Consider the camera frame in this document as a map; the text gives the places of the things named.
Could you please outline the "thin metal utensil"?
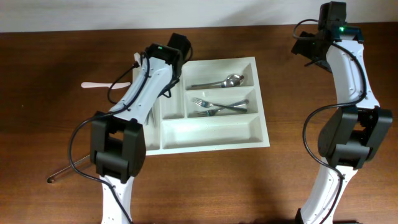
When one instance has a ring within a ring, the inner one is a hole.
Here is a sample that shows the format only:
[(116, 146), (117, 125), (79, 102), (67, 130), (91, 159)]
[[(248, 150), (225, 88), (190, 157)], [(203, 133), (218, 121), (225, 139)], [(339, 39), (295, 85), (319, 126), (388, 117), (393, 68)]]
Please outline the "thin metal utensil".
[[(85, 161), (87, 161), (89, 158), (90, 158), (90, 156), (87, 155), (87, 156), (79, 159), (78, 161), (75, 161), (73, 164), (75, 166), (78, 166), (81, 163), (84, 163)], [(58, 179), (61, 179), (62, 177), (66, 176), (71, 170), (72, 170), (72, 166), (71, 165), (68, 165), (68, 166), (64, 167), (63, 169), (60, 169), (56, 173), (48, 176), (47, 180), (46, 180), (46, 183), (48, 183), (48, 184), (55, 183)]]

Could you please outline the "metal tablespoon crosswise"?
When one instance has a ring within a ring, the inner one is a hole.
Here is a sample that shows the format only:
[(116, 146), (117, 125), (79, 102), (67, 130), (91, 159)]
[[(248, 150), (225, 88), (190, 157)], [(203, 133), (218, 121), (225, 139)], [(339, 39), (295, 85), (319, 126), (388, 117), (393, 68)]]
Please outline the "metal tablespoon crosswise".
[(229, 87), (240, 86), (240, 84), (242, 84), (241, 80), (225, 80), (223, 82), (218, 82), (218, 83), (192, 85), (190, 89), (196, 90), (196, 89), (206, 89), (206, 88), (229, 88)]

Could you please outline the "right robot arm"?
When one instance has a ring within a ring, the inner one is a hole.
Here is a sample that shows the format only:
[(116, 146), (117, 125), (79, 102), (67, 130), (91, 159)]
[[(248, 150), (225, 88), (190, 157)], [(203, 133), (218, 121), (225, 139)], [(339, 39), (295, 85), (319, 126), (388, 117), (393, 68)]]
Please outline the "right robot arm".
[(393, 122), (391, 110), (381, 108), (369, 84), (364, 64), (361, 29), (346, 22), (346, 3), (320, 6), (315, 34), (293, 33), (292, 53), (303, 55), (332, 73), (337, 102), (311, 112), (304, 126), (319, 112), (334, 109), (318, 136), (319, 163), (313, 189), (295, 222), (333, 223), (333, 215), (349, 181), (373, 159)]

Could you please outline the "pale pink plastic knife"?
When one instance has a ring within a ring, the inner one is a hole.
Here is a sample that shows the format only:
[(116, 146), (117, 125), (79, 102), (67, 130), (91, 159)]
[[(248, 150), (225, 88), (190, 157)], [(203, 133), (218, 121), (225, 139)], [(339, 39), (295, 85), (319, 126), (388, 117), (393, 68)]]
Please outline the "pale pink plastic knife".
[(82, 88), (111, 88), (111, 89), (120, 89), (129, 87), (131, 85), (130, 82), (123, 82), (123, 83), (97, 83), (97, 82), (82, 82)]

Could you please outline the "metal fork with blue sheen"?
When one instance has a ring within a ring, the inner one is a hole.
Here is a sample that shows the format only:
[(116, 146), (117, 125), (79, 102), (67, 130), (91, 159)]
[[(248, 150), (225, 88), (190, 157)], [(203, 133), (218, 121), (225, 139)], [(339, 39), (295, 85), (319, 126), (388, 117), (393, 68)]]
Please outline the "metal fork with blue sheen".
[(222, 105), (219, 103), (211, 103), (209, 101), (201, 100), (199, 98), (194, 98), (192, 102), (198, 106), (203, 108), (211, 108), (212, 106), (218, 107), (218, 109), (200, 111), (197, 113), (197, 116), (215, 116), (221, 110), (230, 110), (237, 113), (246, 113), (248, 110), (246, 108), (242, 108), (242, 106), (249, 103), (249, 100), (242, 100), (235, 102), (230, 105)]

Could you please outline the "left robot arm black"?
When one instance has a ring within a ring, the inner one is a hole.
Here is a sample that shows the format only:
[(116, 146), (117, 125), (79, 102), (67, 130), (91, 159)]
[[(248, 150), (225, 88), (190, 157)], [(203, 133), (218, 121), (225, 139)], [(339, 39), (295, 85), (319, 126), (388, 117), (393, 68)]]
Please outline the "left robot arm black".
[(186, 36), (173, 33), (167, 45), (151, 44), (135, 54), (139, 70), (124, 96), (91, 124), (90, 161), (103, 186), (102, 223), (131, 222), (134, 178), (146, 158), (144, 122), (158, 97), (171, 96), (192, 54)]

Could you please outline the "metal tablespoon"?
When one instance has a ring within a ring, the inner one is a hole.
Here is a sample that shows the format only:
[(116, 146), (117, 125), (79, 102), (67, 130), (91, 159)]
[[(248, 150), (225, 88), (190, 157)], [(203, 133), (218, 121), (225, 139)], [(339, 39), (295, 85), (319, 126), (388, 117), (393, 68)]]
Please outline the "metal tablespoon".
[(223, 81), (221, 81), (222, 84), (225, 85), (240, 85), (241, 83), (244, 82), (244, 75), (240, 74), (230, 74), (228, 75)]

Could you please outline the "small metal teaspoon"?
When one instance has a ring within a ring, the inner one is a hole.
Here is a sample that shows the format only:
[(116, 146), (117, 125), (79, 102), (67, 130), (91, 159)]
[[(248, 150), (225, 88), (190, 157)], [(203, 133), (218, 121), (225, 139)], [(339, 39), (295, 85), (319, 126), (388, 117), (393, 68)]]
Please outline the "small metal teaspoon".
[(152, 108), (149, 110), (148, 114), (147, 114), (147, 118), (146, 118), (146, 125), (152, 125), (155, 126), (155, 116), (154, 116), (154, 108), (155, 105), (152, 106)]

